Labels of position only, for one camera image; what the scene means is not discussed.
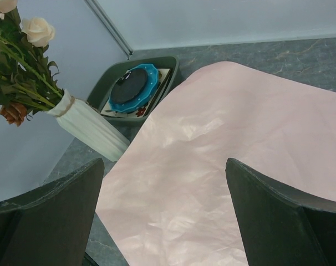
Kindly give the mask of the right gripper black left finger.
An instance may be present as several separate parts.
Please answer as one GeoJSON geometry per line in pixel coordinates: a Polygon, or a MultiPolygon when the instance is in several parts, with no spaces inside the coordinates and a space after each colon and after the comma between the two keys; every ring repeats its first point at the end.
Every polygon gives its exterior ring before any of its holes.
{"type": "Polygon", "coordinates": [[[96,265],[86,253],[104,175],[97,158],[0,202],[0,265],[96,265]]]}

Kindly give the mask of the rust brown rose stem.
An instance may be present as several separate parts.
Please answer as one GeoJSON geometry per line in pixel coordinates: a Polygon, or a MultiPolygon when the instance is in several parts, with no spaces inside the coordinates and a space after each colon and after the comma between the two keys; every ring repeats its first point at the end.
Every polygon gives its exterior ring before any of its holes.
{"type": "Polygon", "coordinates": [[[0,115],[3,116],[7,122],[15,124],[19,127],[27,116],[27,109],[21,103],[10,103],[8,106],[2,106],[0,109],[0,115]]]}

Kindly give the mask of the cream rose flower stem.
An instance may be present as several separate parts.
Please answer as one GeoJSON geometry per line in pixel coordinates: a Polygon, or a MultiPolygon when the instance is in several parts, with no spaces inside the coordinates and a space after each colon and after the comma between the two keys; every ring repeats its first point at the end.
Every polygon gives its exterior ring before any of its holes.
{"type": "Polygon", "coordinates": [[[55,29],[44,18],[22,19],[17,1],[0,1],[0,105],[20,103],[48,111],[64,95],[53,78],[46,51],[55,29]]]}

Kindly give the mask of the purple pink wrapping paper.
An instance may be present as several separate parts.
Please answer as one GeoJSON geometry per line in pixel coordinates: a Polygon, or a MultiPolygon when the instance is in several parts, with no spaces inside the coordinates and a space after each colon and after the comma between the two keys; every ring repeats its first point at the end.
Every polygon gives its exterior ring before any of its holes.
{"type": "Polygon", "coordinates": [[[336,93],[233,62],[191,74],[103,179],[96,213],[130,265],[247,264],[229,158],[336,201],[336,93]]]}

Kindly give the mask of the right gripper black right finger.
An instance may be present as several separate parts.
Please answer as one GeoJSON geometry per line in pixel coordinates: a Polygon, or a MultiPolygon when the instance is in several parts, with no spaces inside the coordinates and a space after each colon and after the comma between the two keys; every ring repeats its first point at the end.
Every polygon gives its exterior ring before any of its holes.
{"type": "Polygon", "coordinates": [[[235,158],[225,173],[249,265],[336,265],[336,202],[235,158]]]}

